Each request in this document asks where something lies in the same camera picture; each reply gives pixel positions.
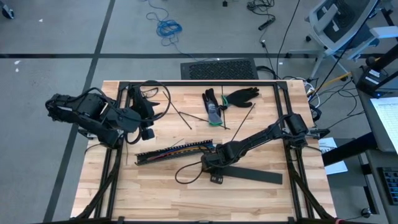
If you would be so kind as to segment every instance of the black stick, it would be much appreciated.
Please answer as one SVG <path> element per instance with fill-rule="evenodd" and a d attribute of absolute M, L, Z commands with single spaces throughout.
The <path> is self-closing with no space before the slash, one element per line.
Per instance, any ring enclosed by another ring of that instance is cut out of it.
<path fill-rule="evenodd" d="M 223 96 L 224 95 L 224 88 L 223 88 L 223 86 L 221 86 L 221 100 L 223 101 L 223 106 L 224 106 L 224 100 L 223 100 Z M 224 119 L 224 125 L 226 126 L 226 123 L 225 123 L 225 110 L 223 110 L 223 119 Z"/>
<path fill-rule="evenodd" d="M 241 129 L 241 126 L 242 126 L 242 124 L 244 123 L 244 121 L 246 120 L 246 118 L 248 118 L 249 113 L 251 112 L 251 110 L 253 110 L 254 105 L 256 105 L 256 103 L 254 103 L 253 106 L 251 106 L 249 112 L 248 112 L 247 115 L 244 117 L 244 119 L 243 119 L 241 125 L 238 127 L 238 130 L 236 130 L 235 135 L 234 135 L 234 137 L 231 139 L 231 141 L 234 141 L 234 138 L 235 138 L 236 134 L 237 134 L 237 133 L 239 132 L 239 130 Z"/>
<path fill-rule="evenodd" d="M 179 112 L 179 113 L 181 113 L 181 114 L 185 114 L 185 115 L 187 115 L 187 116 L 191 116 L 192 118 L 196 118 L 196 119 L 199 119 L 199 120 L 201 120 L 201 121 L 206 121 L 206 122 L 209 122 L 208 120 L 206 120 L 206 119 L 202 119 L 202 118 L 198 118 L 197 116 L 194 116 L 194 115 L 190 115 L 190 114 L 187 114 L 187 113 L 184 113 L 184 112 Z M 229 129 L 229 130 L 231 130 L 231 128 L 227 128 L 226 126 L 223 126 L 222 124 L 219 124 L 219 126 L 220 127 L 223 127 L 223 128 L 225 128 L 225 129 Z"/>
<path fill-rule="evenodd" d="M 166 96 L 166 98 L 170 101 L 170 104 L 173 106 L 173 108 L 175 109 L 175 111 L 178 113 L 178 115 L 180 116 L 180 118 L 185 122 L 185 124 L 188 125 L 189 129 L 192 130 L 191 126 L 189 126 L 188 122 L 180 115 L 180 112 L 178 112 L 178 110 L 176 109 L 176 107 L 173 105 L 173 102 L 167 97 L 166 93 L 164 91 L 162 91 L 164 96 Z"/>

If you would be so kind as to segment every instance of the wooden table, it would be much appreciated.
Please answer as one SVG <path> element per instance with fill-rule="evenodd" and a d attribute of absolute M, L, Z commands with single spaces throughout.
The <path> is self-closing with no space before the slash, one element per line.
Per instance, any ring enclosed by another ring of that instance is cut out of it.
<path fill-rule="evenodd" d="M 312 127 L 313 121 L 303 82 L 289 80 L 287 84 L 294 113 L 301 114 L 307 126 Z M 116 99 L 118 85 L 119 82 L 116 81 L 105 81 L 102 89 L 107 96 Z M 153 87 L 142 87 L 142 91 L 150 88 Z M 221 92 L 228 95 L 235 90 L 248 87 L 170 86 L 169 91 L 172 102 L 179 111 L 207 119 L 201 94 L 209 88 L 214 89 L 218 102 L 221 103 Z M 256 105 L 242 125 L 235 140 L 242 140 L 267 128 L 278 118 L 272 87 L 259 86 L 259 89 L 260 95 L 251 100 Z M 155 112 L 163 111 L 167 105 L 167 99 L 162 90 L 162 88 L 159 88 L 158 94 L 150 99 L 160 103 L 159 106 L 154 108 Z M 214 144 L 226 143 L 231 140 L 249 109 L 235 106 L 228 108 L 225 111 L 226 126 L 230 128 L 228 130 L 221 127 L 212 127 L 206 122 L 183 115 L 192 127 L 190 129 L 177 112 L 170 107 L 169 112 L 153 125 L 154 139 L 139 141 L 132 146 L 124 146 L 113 219 L 124 216 L 126 220 L 147 221 L 287 221 L 287 217 L 295 217 L 286 158 L 281 140 L 271 141 L 249 151 L 234 166 L 278 172 L 283 174 L 282 185 L 233 177 L 224 177 L 223 184 L 218 185 L 209 181 L 210 175 L 207 173 L 203 173 L 192 184 L 181 185 L 176 183 L 174 175 L 177 169 L 199 161 L 201 156 L 199 154 L 143 166 L 134 164 L 136 162 L 134 154 L 170 147 L 181 139 L 183 140 L 178 145 L 207 139 L 213 139 Z M 135 136 L 136 133 L 131 134 L 130 140 L 134 139 Z M 307 141 L 309 145 L 318 147 L 316 140 L 308 138 Z M 98 142 L 90 141 L 88 146 L 94 144 L 98 144 Z M 98 190 L 105 151 L 104 147 L 96 146 L 86 153 L 72 217 L 82 212 Z M 320 152 L 305 148 L 302 157 L 310 190 L 326 211 L 330 215 L 336 216 Z M 199 171 L 200 165 L 189 167 L 181 171 L 179 179 L 181 181 L 192 180 Z M 104 196 L 105 202 L 108 201 L 107 198 L 108 194 Z M 299 198 L 302 213 L 306 217 L 304 197 L 300 190 Z"/>

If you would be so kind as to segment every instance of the gray glove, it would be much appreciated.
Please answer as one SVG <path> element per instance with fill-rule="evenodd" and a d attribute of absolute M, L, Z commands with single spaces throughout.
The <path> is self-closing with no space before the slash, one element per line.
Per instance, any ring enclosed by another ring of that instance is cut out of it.
<path fill-rule="evenodd" d="M 211 88 L 206 90 L 202 95 L 203 102 L 205 103 L 206 111 L 209 115 L 209 124 L 212 126 L 219 126 L 223 124 L 221 120 L 221 110 L 218 106 L 214 90 Z"/>

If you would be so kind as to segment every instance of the black glove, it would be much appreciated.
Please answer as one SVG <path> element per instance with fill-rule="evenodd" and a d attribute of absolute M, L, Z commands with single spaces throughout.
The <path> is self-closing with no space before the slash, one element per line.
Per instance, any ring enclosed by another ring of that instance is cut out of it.
<path fill-rule="evenodd" d="M 209 115 L 209 124 L 213 126 L 219 126 L 223 124 L 221 120 L 221 108 L 218 106 L 218 102 L 214 96 L 214 90 L 212 88 L 206 90 L 201 96 L 203 98 L 203 102 L 205 103 L 206 111 Z"/>
<path fill-rule="evenodd" d="M 235 92 L 229 94 L 228 96 L 221 96 L 223 98 L 224 106 L 235 105 L 240 108 L 248 108 L 252 106 L 252 103 L 247 103 L 247 100 L 251 100 L 258 96 L 259 89 L 247 88 L 242 90 L 236 90 Z"/>

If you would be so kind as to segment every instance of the black plug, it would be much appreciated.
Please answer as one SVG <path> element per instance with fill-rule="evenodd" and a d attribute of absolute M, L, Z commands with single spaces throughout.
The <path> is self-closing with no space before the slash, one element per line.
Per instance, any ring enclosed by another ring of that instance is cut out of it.
<path fill-rule="evenodd" d="M 261 26 L 259 26 L 259 30 L 263 30 L 267 28 L 267 26 L 271 25 L 273 22 L 275 22 L 275 18 L 271 18 L 267 20 L 267 22 L 263 23 Z"/>

